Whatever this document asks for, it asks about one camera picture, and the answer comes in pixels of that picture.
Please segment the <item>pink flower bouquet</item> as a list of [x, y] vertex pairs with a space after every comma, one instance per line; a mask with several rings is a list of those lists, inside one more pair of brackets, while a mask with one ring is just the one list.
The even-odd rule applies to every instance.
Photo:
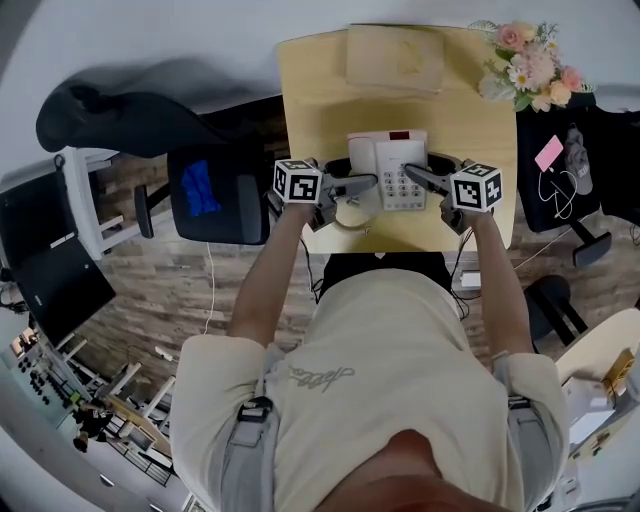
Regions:
[[485, 73], [478, 84], [486, 100], [509, 101], [516, 112], [548, 112], [596, 90], [576, 68], [562, 62], [554, 23], [478, 20], [469, 28], [481, 32], [494, 53], [483, 63]]

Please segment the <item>pink phone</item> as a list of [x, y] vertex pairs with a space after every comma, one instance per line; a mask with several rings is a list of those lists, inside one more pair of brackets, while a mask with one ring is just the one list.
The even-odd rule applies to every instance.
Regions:
[[564, 146], [557, 135], [553, 135], [540, 152], [535, 156], [534, 161], [541, 173], [551, 170], [554, 162], [563, 153]]

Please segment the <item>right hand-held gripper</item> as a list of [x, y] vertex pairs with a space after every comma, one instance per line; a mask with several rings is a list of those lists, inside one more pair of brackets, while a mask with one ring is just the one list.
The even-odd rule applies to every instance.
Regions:
[[427, 191], [445, 196], [440, 204], [442, 220], [457, 234], [464, 234], [470, 214], [493, 212], [503, 197], [500, 168], [429, 152], [428, 167], [406, 163], [406, 176]]

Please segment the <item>white telephone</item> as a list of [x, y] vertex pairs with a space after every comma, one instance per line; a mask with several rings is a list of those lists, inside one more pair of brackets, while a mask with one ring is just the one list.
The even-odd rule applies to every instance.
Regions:
[[377, 184], [358, 196], [371, 217], [383, 211], [422, 211], [426, 191], [406, 174], [406, 164], [425, 167], [428, 134], [424, 130], [391, 130], [349, 134], [352, 173], [375, 174]]

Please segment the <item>cream t-shirt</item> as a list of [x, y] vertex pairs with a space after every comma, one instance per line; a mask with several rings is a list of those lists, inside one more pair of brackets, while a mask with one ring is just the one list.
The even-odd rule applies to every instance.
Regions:
[[170, 413], [180, 479], [222, 506], [222, 446], [263, 390], [279, 416], [275, 512], [312, 512], [395, 434], [426, 437], [446, 481], [512, 512], [551, 492], [568, 455], [554, 362], [518, 353], [492, 375], [473, 355], [449, 294], [427, 277], [378, 270], [322, 297], [304, 342], [277, 361], [245, 338], [183, 345]]

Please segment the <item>round beige table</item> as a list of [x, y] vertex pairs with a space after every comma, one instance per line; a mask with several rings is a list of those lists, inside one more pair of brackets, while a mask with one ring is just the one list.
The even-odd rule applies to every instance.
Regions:
[[[562, 387], [571, 377], [602, 382], [620, 352], [629, 348], [640, 363], [640, 310], [620, 311], [598, 326], [587, 330], [571, 343], [556, 362]], [[581, 444], [570, 443], [573, 460], [594, 457], [612, 440], [640, 408], [640, 402], [626, 392], [613, 398], [614, 413]]]

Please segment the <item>black mesh office chair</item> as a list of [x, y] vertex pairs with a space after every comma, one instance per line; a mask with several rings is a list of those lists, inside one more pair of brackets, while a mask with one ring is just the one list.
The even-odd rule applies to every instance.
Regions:
[[[154, 192], [134, 189], [136, 220], [143, 237], [154, 236], [152, 211], [164, 199], [178, 234], [191, 241], [262, 245], [270, 232], [266, 194], [273, 155], [256, 122], [237, 108], [198, 115], [152, 92], [109, 94], [82, 80], [67, 80], [44, 101], [36, 135], [48, 152], [65, 147], [100, 148], [144, 159], [164, 156], [168, 181]], [[189, 214], [181, 186], [184, 169], [206, 160], [221, 210]]]

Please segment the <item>black monitor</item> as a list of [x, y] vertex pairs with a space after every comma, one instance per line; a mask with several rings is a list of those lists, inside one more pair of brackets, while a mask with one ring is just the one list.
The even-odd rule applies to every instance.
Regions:
[[0, 192], [0, 260], [19, 271], [78, 234], [64, 175], [43, 174]]
[[116, 296], [77, 238], [31, 256], [12, 275], [37, 326], [52, 343], [73, 333]]

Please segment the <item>black chair base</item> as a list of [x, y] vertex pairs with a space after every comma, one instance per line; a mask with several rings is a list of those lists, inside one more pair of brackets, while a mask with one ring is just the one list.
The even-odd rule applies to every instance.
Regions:
[[571, 305], [569, 282], [559, 275], [547, 275], [524, 290], [529, 313], [530, 334], [534, 350], [536, 342], [555, 332], [565, 347], [576, 340], [566, 324], [568, 320], [578, 334], [587, 332], [588, 326]]

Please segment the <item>white metal table frame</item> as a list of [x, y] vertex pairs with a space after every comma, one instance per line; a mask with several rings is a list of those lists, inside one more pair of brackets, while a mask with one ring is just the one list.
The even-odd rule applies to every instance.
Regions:
[[118, 215], [100, 222], [94, 204], [90, 178], [99, 170], [109, 168], [118, 152], [98, 148], [71, 148], [62, 150], [63, 175], [68, 202], [77, 229], [77, 236], [93, 260], [101, 260], [104, 252], [117, 241], [109, 241], [122, 227], [124, 217]]

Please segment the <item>person's right forearm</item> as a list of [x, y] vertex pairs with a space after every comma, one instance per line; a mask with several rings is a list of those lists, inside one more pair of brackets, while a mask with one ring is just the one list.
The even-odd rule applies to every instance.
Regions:
[[481, 277], [482, 319], [493, 356], [534, 353], [525, 296], [493, 216], [470, 218]]

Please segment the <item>white paper sheets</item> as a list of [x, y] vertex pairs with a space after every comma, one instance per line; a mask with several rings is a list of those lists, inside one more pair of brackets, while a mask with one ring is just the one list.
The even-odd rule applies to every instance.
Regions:
[[614, 405], [600, 381], [569, 378], [562, 387], [569, 417], [569, 439], [581, 444], [614, 413]]

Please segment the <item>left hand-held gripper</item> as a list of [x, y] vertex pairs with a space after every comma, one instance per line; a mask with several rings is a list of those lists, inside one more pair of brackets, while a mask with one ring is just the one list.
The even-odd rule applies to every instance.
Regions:
[[307, 204], [314, 207], [310, 223], [313, 231], [334, 223], [337, 215], [335, 197], [358, 196], [378, 184], [375, 174], [348, 176], [350, 172], [349, 158], [327, 161], [325, 170], [319, 169], [314, 159], [276, 160], [272, 188], [268, 192], [272, 216], [278, 219], [286, 205]]

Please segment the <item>person's left forearm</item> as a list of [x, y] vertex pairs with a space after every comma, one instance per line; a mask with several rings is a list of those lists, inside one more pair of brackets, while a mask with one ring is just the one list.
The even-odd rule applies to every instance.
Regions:
[[285, 206], [246, 275], [236, 297], [227, 335], [263, 347], [274, 341], [289, 289], [303, 228], [313, 217], [311, 204]]

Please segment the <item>gray cap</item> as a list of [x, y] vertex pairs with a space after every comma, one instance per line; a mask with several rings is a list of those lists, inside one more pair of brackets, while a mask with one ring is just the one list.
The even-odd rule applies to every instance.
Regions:
[[576, 193], [589, 195], [593, 190], [591, 167], [584, 137], [575, 123], [569, 126], [564, 143], [565, 168], [575, 179]]

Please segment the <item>white shelf rack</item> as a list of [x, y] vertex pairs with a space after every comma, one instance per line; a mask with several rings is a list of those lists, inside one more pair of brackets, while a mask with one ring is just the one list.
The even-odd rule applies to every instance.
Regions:
[[166, 488], [174, 471], [169, 442], [171, 392], [170, 376], [149, 400], [137, 400], [135, 377], [142, 365], [125, 363], [107, 385], [104, 398], [114, 417], [108, 427], [112, 447], [147, 477]]

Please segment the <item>blue cloth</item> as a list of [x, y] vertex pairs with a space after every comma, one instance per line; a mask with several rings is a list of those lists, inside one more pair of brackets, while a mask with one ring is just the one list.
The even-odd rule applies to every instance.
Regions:
[[194, 162], [184, 169], [181, 186], [186, 194], [189, 214], [192, 217], [221, 210], [221, 205], [212, 192], [206, 160]]

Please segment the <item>black padded seat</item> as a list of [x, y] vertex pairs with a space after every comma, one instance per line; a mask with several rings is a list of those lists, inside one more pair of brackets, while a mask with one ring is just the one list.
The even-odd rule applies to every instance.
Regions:
[[431, 279], [448, 292], [452, 277], [447, 270], [445, 258], [440, 252], [396, 252], [385, 253], [381, 258], [374, 253], [345, 253], [330, 256], [324, 268], [319, 297], [334, 285], [359, 274], [375, 270], [404, 270]]

